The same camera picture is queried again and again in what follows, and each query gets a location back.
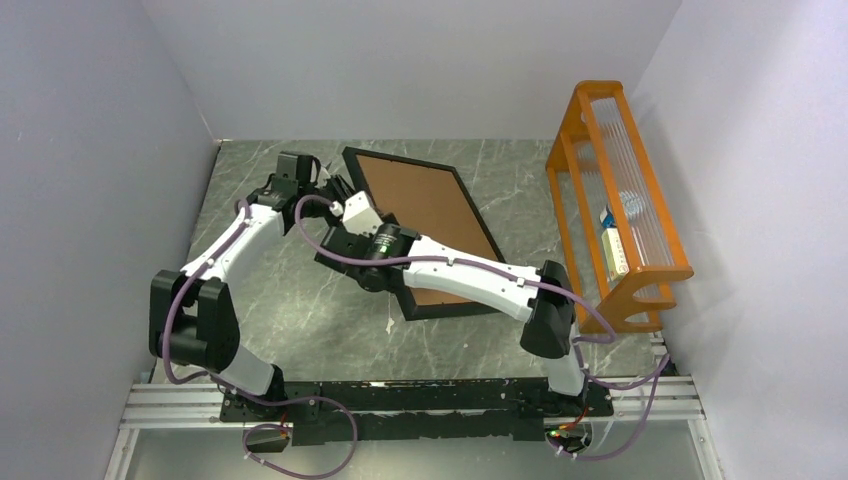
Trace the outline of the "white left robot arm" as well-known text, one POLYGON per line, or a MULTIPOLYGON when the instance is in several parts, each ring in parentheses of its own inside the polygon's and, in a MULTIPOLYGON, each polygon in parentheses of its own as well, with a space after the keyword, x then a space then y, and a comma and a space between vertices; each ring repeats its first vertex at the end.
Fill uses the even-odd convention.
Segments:
POLYGON ((184 384, 208 376, 246 397, 262 420, 286 406, 280 367, 260 359, 241 342, 232 299, 237 281, 295 225, 295 207, 305 196, 342 203, 354 189, 309 154, 282 151, 265 183, 235 203, 224 233, 178 271, 158 272, 150 287, 149 350, 165 376, 184 384))

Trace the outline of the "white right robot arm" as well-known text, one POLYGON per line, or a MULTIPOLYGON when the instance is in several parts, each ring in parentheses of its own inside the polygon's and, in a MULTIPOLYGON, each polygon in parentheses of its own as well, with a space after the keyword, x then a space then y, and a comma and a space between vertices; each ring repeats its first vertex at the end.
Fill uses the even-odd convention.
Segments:
POLYGON ((490 307, 523 325, 521 347, 543 360, 550 402, 572 415, 588 401, 588 375, 577 351, 575 308, 595 308, 571 290, 564 267, 546 262, 540 268, 491 261, 443 245, 431 237, 381 220, 363 192, 346 204, 319 195, 302 197, 294 218, 316 205, 340 220, 331 234, 340 245, 311 240, 321 258, 337 265, 368 292, 405 288, 439 291, 490 307))

